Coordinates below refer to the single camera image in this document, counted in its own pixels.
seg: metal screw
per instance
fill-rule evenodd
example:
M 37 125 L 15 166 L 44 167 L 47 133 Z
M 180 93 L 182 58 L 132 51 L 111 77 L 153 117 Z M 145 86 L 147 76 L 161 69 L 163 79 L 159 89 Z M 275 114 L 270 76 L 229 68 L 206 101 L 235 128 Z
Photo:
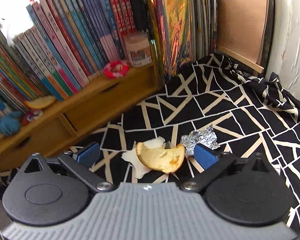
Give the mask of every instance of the metal screw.
M 182 186 L 186 190 L 196 190 L 199 187 L 197 183 L 192 181 L 185 182 Z
M 100 182 L 97 185 L 98 190 L 109 190 L 109 189 L 111 189 L 111 187 L 112 187 L 112 184 L 109 182 Z

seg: plush toy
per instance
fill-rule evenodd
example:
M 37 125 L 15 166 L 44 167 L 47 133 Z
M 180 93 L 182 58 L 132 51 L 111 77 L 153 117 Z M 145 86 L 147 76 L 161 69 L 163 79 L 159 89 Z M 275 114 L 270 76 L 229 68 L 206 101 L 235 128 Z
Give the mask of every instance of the plush toy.
M 128 72 L 129 66 L 126 60 L 117 60 L 108 63 L 103 72 L 109 78 L 123 77 Z
M 19 118 L 22 113 L 19 111 L 14 111 L 0 118 L 0 133 L 5 136 L 11 136 L 20 130 L 21 124 Z

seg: brown notebook cover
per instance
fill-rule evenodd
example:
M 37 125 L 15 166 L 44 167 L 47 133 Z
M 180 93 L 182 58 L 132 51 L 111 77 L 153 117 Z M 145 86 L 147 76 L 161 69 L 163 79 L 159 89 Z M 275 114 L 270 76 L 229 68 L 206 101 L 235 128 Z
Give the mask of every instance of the brown notebook cover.
M 218 0 L 217 47 L 256 63 L 266 12 L 267 0 Z

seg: white wall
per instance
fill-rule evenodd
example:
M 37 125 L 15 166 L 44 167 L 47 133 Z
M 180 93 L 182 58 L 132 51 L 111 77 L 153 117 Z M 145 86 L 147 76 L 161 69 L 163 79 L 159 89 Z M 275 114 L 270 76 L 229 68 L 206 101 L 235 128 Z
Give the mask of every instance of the white wall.
M 279 74 L 282 86 L 300 100 L 300 0 L 276 0 L 267 79 L 272 72 Z

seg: gray gripper base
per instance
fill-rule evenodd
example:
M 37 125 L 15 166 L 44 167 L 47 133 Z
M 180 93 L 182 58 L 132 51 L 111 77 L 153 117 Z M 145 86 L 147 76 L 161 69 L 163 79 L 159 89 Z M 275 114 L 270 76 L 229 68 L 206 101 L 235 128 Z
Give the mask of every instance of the gray gripper base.
M 9 240 L 291 240 L 297 235 L 284 223 L 248 228 L 215 215 L 197 193 L 185 193 L 175 183 L 121 183 L 94 196 L 77 217 L 51 227 L 16 222 L 3 231 Z

